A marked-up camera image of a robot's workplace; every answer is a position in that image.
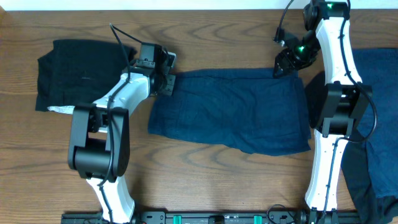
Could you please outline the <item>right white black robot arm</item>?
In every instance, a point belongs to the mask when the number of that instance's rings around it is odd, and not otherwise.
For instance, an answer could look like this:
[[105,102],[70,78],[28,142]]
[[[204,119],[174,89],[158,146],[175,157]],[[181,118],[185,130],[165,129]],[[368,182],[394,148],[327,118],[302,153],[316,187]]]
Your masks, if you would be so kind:
[[366,109],[377,115],[373,93],[359,76],[351,48],[349,1],[312,0],[303,9],[307,33],[302,39],[278,27],[274,42],[283,46],[275,57],[273,76],[282,78],[311,66],[322,54],[324,75],[306,87],[308,117],[314,130],[315,156],[305,194],[309,209],[319,215],[336,211],[341,160]]

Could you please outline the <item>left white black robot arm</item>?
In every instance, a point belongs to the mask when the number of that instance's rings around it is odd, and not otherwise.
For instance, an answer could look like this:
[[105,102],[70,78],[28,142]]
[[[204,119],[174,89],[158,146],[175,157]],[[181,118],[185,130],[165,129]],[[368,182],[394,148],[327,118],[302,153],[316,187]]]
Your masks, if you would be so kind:
[[97,222],[133,220],[135,201],[124,176],[130,156],[129,118],[142,101],[174,80],[170,71],[176,59],[166,50],[140,54],[110,91],[73,110],[68,166],[95,191],[103,209]]

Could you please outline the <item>navy blue shorts garment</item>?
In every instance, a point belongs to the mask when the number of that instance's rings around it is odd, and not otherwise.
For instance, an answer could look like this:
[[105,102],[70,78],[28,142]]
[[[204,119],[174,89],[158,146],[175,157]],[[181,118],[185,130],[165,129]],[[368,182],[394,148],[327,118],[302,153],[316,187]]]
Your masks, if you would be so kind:
[[296,73],[274,78],[272,68],[179,73],[172,95],[156,98],[147,130],[248,154],[283,156],[310,150],[303,81]]

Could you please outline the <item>black shorts garment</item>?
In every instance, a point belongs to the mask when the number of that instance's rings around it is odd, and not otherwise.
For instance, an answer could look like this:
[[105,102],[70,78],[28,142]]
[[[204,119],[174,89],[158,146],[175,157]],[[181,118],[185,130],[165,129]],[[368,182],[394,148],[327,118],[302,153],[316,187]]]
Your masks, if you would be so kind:
[[66,114],[107,94],[127,65],[117,43],[85,39],[55,40],[37,63],[35,110]]

